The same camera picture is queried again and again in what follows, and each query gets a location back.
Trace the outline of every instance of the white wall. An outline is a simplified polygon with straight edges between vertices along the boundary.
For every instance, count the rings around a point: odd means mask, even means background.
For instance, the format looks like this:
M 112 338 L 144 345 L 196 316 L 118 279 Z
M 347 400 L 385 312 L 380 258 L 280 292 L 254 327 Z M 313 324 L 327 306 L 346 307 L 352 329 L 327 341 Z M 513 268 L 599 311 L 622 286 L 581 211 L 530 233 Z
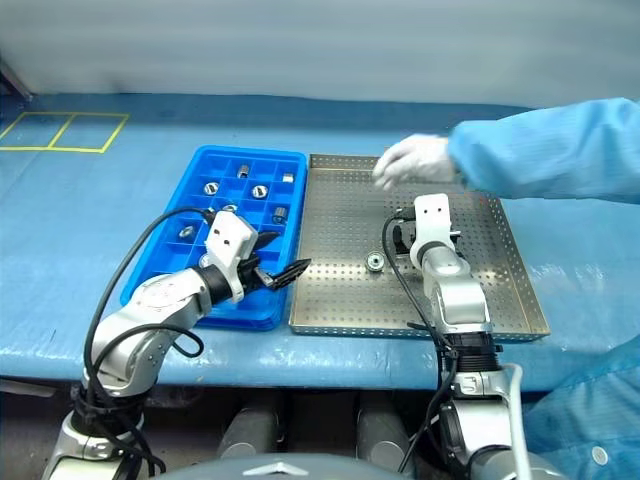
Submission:
M 640 98 L 635 0 L 0 0 L 35 92 Z

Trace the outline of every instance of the yellow tape line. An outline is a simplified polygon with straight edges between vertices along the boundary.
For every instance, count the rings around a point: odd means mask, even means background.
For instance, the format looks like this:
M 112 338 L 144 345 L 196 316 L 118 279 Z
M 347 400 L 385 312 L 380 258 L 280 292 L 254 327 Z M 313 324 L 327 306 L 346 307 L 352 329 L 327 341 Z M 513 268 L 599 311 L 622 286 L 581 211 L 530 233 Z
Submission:
M 124 125 L 129 120 L 128 113 L 101 113 L 101 112 L 22 112 L 7 128 L 4 129 L 2 133 L 0 133 L 0 140 L 5 137 L 24 117 L 28 115 L 58 115 L 58 116 L 69 116 L 69 118 L 64 122 L 64 124 L 58 129 L 56 134 L 53 136 L 48 145 L 45 146 L 8 146 L 3 147 L 0 146 L 0 150 L 2 151 L 10 151 L 10 152 L 77 152 L 77 153 L 104 153 L 111 146 L 115 138 L 124 128 Z M 100 148 L 86 148 L 86 147 L 56 147 L 55 144 L 62 134 L 69 128 L 73 120 L 77 117 L 118 117 L 121 118 L 118 126 L 115 128 L 113 133 L 109 136 L 107 141 Z

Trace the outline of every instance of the person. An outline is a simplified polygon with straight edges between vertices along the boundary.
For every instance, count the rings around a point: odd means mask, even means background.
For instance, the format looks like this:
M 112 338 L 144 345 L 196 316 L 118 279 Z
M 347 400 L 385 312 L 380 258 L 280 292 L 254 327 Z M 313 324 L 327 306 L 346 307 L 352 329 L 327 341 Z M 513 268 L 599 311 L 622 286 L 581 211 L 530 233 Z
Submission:
M 382 155 L 373 177 L 386 190 L 459 178 L 504 198 L 640 204 L 640 105 L 592 100 L 462 122 L 449 138 L 412 135 Z M 640 335 L 565 379 L 524 423 L 529 449 L 570 478 L 640 478 Z

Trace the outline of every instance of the blue sleeve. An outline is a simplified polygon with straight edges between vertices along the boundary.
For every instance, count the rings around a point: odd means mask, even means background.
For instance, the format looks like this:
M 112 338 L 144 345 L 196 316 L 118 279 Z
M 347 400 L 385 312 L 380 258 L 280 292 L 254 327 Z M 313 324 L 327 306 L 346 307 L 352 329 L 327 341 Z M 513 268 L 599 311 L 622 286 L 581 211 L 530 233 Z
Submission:
M 571 479 L 640 478 L 640 335 L 524 415 L 527 446 Z
M 640 105 L 631 100 L 462 122 L 449 154 L 471 188 L 500 197 L 640 203 Z

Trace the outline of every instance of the black cable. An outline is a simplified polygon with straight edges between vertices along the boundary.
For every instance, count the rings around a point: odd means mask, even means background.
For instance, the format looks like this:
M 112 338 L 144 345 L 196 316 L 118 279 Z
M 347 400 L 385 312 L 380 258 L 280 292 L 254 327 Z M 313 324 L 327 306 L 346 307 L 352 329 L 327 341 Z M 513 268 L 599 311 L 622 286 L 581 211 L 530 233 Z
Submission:
M 403 218 L 399 214 L 395 214 L 387 218 L 387 220 L 385 220 L 384 222 L 384 226 L 382 227 L 382 250 L 384 251 L 384 254 L 387 257 L 387 260 L 389 260 L 389 265 L 391 265 L 391 269 L 393 270 L 393 273 L 395 273 L 396 278 L 398 279 L 398 282 L 400 282 L 402 289 L 405 291 L 405 293 L 409 297 L 409 301 L 411 301 L 411 304 L 414 306 L 414 308 L 418 312 L 418 315 L 420 316 L 420 319 L 422 320 L 422 322 L 424 323 L 424 326 L 429 332 L 429 335 L 431 335 L 431 339 L 433 340 L 433 343 L 435 344 L 436 349 L 442 348 L 444 346 L 447 346 L 450 348 L 451 344 L 449 343 L 449 341 L 446 338 L 444 338 L 444 336 L 440 334 L 440 332 L 438 332 L 433 327 L 433 325 L 431 325 L 431 323 L 429 322 L 427 314 L 422 309 L 422 306 L 420 305 L 420 303 L 418 303 L 418 300 L 416 299 L 415 295 L 411 291 L 411 288 L 407 284 L 407 281 L 405 280 L 404 276 L 400 273 L 400 270 L 398 269 L 398 266 L 396 265 L 396 262 L 395 262 L 395 256 L 392 255 L 389 250 L 389 245 L 387 244 L 387 230 L 389 229 L 389 225 L 391 224 L 391 222 L 395 220 L 403 220 Z
M 433 438 L 433 432 L 431 428 L 431 419 L 434 417 L 435 408 L 438 407 L 441 403 L 440 402 L 441 398 L 448 393 L 449 388 L 451 387 L 451 383 L 453 382 L 453 379 L 456 376 L 457 370 L 458 370 L 458 357 L 454 356 L 451 360 L 451 367 L 449 370 L 449 374 L 447 375 L 447 378 L 444 380 L 440 388 L 433 395 L 433 397 L 431 398 L 431 401 L 429 401 L 429 405 L 427 406 L 427 414 L 425 415 L 424 421 L 418 428 L 418 431 L 413 437 L 413 440 L 409 444 L 409 448 L 407 449 L 404 456 L 402 457 L 402 462 L 400 462 L 400 466 L 398 467 L 399 473 L 404 472 L 404 469 L 407 467 L 407 463 L 411 458 L 411 454 L 413 454 L 413 451 L 416 449 L 416 446 L 418 445 L 418 441 L 420 440 L 420 437 L 422 437 L 422 434 L 424 432 L 429 432 L 430 434 L 429 438 L 431 439 L 431 442 L 433 443 L 434 448 L 436 448 L 437 451 L 440 450 L 440 447 L 438 447 L 438 445 L 435 442 L 435 438 Z
M 88 377 L 88 379 L 87 379 L 87 403 L 90 406 L 94 406 L 95 405 L 95 401 L 94 401 L 95 400 L 94 399 L 94 391 L 95 391 L 95 393 L 98 394 L 98 396 L 100 397 L 102 402 L 107 407 L 111 407 L 111 408 L 115 407 L 115 403 L 114 403 L 113 399 L 109 396 L 109 394 L 106 392 L 106 390 L 104 389 L 104 387 L 100 383 L 100 380 L 98 378 L 98 371 L 97 371 L 97 369 L 94 368 L 94 365 L 93 365 L 93 363 L 91 361 L 91 350 L 92 350 L 93 342 L 94 342 L 94 339 L 95 339 L 95 333 L 96 333 L 96 330 L 98 328 L 98 324 L 100 323 L 100 319 L 102 317 L 102 314 L 104 313 L 104 309 L 105 309 L 105 307 L 107 305 L 107 302 L 109 301 L 109 298 L 111 297 L 111 294 L 113 293 L 113 290 L 114 290 L 116 284 L 120 280 L 120 277 L 122 276 L 124 271 L 127 269 L 129 263 L 131 263 L 131 260 L 135 257 L 135 255 L 138 252 L 138 250 L 140 250 L 142 245 L 145 243 L 145 241 L 147 240 L 149 235 L 151 235 L 153 230 L 158 225 L 160 225 L 162 222 L 164 222 L 166 219 L 168 219 L 168 218 L 170 218 L 170 217 L 172 217 L 174 215 L 177 215 L 177 214 L 180 214 L 180 213 L 186 213 L 186 212 L 199 213 L 209 223 L 211 222 L 211 216 L 213 215 L 211 212 L 209 212 L 207 210 L 200 209 L 200 208 L 195 208 L 195 207 L 177 208 L 177 209 L 170 210 L 170 211 L 165 212 L 162 215 L 160 215 L 153 222 L 151 222 L 151 224 L 149 224 L 149 226 L 142 232 L 142 234 L 138 237 L 138 239 L 133 244 L 133 246 L 129 249 L 127 254 L 124 256 L 124 258 L 122 259 L 122 261 L 120 262 L 120 264 L 116 268 L 116 270 L 113 273 L 111 279 L 107 283 L 107 286 L 105 287 L 105 290 L 104 290 L 102 296 L 100 297 L 100 300 L 98 301 L 98 305 L 96 306 L 96 310 L 95 310 L 95 312 L 93 314 L 93 317 L 91 318 L 91 322 L 89 323 L 89 329 L 87 331 L 87 337 L 86 337 L 86 340 L 85 340 L 84 354 L 83 354 L 85 370 L 86 370 L 87 377 Z M 116 414 L 116 418 L 120 421 L 120 423 L 122 424 L 123 427 L 125 427 L 129 432 L 131 432 L 131 434 L 133 435 L 136 443 L 138 443 L 140 445 L 140 447 L 141 447 L 140 449 L 137 449 L 135 447 L 129 447 L 129 450 L 130 450 L 129 453 L 131 453 L 132 455 L 137 455 L 137 456 L 139 456 L 141 458 L 144 458 L 147 461 L 147 465 L 148 465 L 149 475 L 150 476 L 153 476 L 155 474 L 154 465 L 158 465 L 158 467 L 160 468 L 160 471 L 162 473 L 164 473 L 166 471 L 166 466 L 165 466 L 164 462 L 161 459 L 159 459 L 158 457 L 155 457 L 155 456 L 153 456 L 151 454 L 151 449 L 149 448 L 149 444 L 147 443 L 147 441 L 144 438 L 144 436 L 142 435 L 142 433 L 138 430 L 136 425 L 133 424 L 131 419 L 129 419 L 126 415 L 122 415 L 122 414 Z M 99 421 L 96 422 L 96 423 L 98 424 L 98 426 L 104 427 L 103 425 L 100 424 Z

